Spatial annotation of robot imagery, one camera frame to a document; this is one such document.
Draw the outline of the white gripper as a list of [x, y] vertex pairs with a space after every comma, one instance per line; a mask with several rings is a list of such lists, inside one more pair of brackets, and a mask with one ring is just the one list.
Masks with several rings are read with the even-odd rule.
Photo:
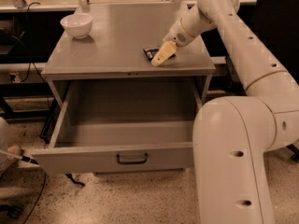
[[159, 66], [177, 52], [178, 47], [186, 47], [196, 38], [194, 19], [180, 18], [169, 29], [163, 44], [151, 60], [153, 66]]

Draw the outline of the person's hand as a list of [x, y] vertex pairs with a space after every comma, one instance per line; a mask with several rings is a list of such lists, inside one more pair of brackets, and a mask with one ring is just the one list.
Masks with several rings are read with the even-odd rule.
[[[7, 149], [8, 152], [11, 152], [13, 154], [18, 154], [18, 155], [22, 155], [22, 149], [20, 146], [12, 146], [12, 147], [9, 147]], [[17, 159], [15, 158], [11, 158], [11, 157], [7, 157], [7, 160], [10, 164], [14, 163], [15, 161], [18, 161]]]

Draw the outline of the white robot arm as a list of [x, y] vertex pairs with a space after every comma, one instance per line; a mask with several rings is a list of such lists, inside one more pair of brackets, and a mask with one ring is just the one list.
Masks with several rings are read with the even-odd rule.
[[197, 0], [170, 28], [152, 59], [159, 66], [179, 47], [217, 29], [245, 91], [213, 99], [193, 125], [201, 224], [276, 224], [263, 154], [299, 140], [299, 87], [238, 17], [234, 0]]

